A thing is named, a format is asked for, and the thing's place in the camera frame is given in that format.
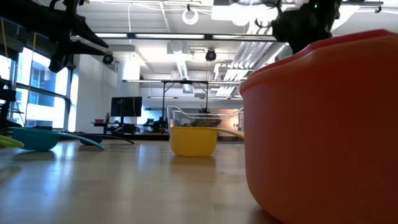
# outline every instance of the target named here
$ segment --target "yellow bowl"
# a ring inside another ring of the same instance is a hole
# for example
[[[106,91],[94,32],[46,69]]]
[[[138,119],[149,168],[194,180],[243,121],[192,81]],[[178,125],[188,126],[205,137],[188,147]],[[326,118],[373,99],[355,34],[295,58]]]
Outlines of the yellow bowl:
[[[173,152],[179,156],[211,156],[217,146],[217,130],[172,127],[170,130],[170,145]]]

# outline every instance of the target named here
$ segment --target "orange plastic container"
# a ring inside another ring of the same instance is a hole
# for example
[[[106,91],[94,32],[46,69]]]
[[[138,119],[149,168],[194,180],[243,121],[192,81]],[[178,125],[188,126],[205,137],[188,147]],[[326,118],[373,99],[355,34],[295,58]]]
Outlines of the orange plastic container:
[[[398,223],[398,35],[336,37],[257,71],[244,99],[246,172],[288,224]]]

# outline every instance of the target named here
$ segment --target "teal bowl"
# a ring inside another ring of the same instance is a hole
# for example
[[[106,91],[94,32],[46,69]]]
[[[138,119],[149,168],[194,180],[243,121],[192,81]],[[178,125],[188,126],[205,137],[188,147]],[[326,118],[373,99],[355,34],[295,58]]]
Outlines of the teal bowl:
[[[60,136],[52,131],[26,129],[26,128],[12,128],[14,134],[12,138],[23,142],[23,149],[33,151],[48,151],[54,148]]]

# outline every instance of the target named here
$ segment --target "computer monitor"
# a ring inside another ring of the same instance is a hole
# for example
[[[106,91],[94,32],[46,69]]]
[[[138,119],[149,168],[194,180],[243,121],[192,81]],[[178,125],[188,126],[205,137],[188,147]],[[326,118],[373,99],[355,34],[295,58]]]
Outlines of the computer monitor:
[[[142,97],[113,97],[111,116],[139,117],[141,116]]]

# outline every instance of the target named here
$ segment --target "black camera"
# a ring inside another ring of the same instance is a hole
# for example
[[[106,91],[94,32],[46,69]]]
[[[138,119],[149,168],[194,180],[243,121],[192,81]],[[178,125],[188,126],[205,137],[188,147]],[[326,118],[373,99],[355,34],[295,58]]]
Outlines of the black camera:
[[[216,58],[217,58],[217,54],[214,51],[214,49],[208,49],[207,54],[206,54],[206,61],[212,62],[212,61],[216,60]]]
[[[111,65],[114,61],[114,57],[112,52],[105,53],[104,57],[102,58],[102,62],[105,65]]]

